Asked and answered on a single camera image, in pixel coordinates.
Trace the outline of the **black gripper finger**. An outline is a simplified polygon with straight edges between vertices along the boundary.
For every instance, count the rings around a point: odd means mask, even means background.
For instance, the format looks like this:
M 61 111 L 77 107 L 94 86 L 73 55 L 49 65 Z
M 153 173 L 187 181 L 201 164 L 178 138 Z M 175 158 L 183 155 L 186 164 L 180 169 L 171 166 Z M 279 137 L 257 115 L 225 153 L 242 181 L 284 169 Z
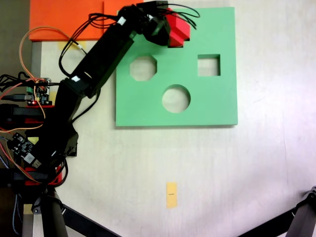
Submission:
M 170 26 L 166 21 L 150 22 L 143 30 L 145 39 L 151 43 L 168 46 Z

